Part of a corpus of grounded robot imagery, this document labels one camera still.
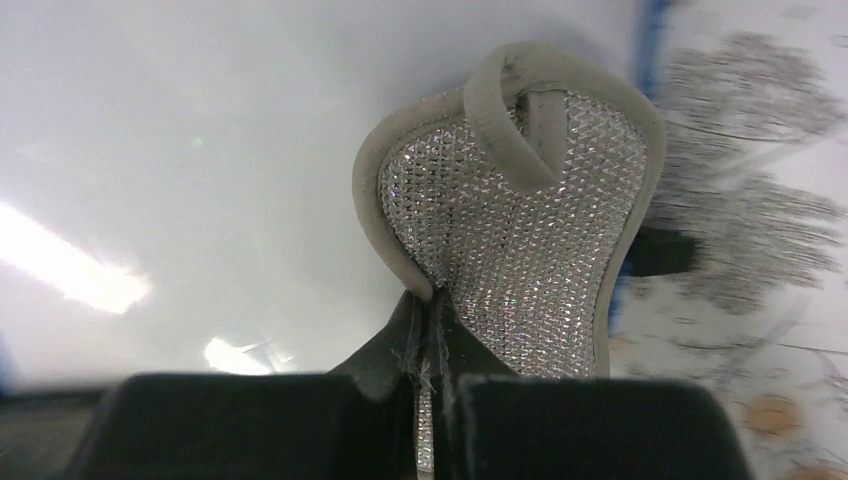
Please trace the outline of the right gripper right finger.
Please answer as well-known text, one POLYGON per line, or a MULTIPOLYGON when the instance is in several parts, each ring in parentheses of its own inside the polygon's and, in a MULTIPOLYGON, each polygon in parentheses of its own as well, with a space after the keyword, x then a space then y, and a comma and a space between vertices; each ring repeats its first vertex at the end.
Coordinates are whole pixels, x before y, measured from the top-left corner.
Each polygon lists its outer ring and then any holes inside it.
POLYGON ((748 479, 721 405, 680 381, 544 379, 509 369, 429 307, 433 474, 438 479, 748 479))

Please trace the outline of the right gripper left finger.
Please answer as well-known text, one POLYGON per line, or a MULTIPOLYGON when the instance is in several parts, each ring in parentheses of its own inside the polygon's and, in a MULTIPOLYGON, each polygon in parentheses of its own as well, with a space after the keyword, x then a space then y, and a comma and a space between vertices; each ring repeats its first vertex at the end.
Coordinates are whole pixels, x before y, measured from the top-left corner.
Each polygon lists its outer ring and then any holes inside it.
POLYGON ((115 387, 68 479, 413 479, 424 308, 411 293, 317 374, 144 374, 115 387))

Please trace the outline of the silver sparkly scrub sponge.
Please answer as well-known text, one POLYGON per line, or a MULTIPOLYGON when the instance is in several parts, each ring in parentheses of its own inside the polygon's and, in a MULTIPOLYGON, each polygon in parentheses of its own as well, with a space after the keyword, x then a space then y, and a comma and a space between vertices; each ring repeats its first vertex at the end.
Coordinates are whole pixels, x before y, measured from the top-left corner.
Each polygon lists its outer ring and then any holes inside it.
POLYGON ((609 306, 665 152, 643 94, 538 41, 495 49, 463 87, 365 138, 358 220, 406 297, 434 314, 385 354, 414 381, 413 478, 435 475, 448 361, 477 351, 532 379, 609 376, 609 306))

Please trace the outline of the blue framed whiteboard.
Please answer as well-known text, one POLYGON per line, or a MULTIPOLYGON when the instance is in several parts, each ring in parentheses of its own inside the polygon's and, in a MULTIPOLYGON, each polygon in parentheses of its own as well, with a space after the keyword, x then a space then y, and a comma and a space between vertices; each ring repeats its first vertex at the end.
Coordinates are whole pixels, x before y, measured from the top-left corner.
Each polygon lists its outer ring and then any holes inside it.
POLYGON ((543 40, 632 75, 644 1, 5 1, 1 389, 325 371, 400 293, 355 218, 385 116, 543 40))

